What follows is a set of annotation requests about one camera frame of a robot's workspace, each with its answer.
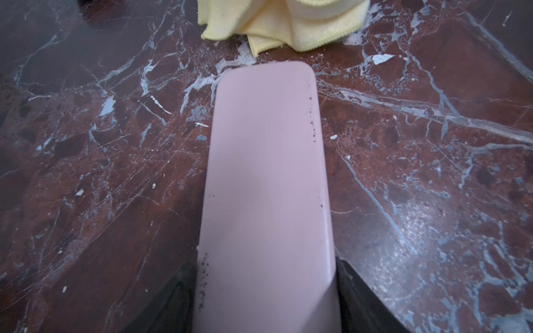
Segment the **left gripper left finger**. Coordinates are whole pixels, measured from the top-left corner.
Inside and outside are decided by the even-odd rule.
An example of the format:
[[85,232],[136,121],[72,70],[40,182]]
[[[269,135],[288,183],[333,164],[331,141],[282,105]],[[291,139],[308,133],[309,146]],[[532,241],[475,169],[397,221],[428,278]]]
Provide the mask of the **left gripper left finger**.
[[122,332],[191,332],[197,269],[185,263]]

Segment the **yellow microfiber cloth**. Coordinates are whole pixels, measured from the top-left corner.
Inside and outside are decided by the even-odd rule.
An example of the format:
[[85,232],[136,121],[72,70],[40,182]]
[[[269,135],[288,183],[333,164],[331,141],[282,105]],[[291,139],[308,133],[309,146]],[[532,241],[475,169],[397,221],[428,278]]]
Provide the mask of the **yellow microfiber cloth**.
[[204,40],[248,38],[254,57],[284,44],[306,52],[360,29],[369,1],[198,1]]

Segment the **pink eyeglass case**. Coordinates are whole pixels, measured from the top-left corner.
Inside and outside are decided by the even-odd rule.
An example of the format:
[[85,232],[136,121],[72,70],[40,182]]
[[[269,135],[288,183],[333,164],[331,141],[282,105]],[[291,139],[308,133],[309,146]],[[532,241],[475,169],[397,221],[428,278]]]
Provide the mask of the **pink eyeglass case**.
[[195,332],[341,331],[319,100],[303,62],[221,77],[195,291]]

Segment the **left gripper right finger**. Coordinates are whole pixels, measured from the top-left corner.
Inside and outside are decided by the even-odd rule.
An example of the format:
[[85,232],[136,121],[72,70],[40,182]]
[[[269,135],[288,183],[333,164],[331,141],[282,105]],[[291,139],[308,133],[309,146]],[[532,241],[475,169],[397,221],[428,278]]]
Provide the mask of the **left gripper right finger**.
[[347,261],[336,265],[343,332],[409,333]]

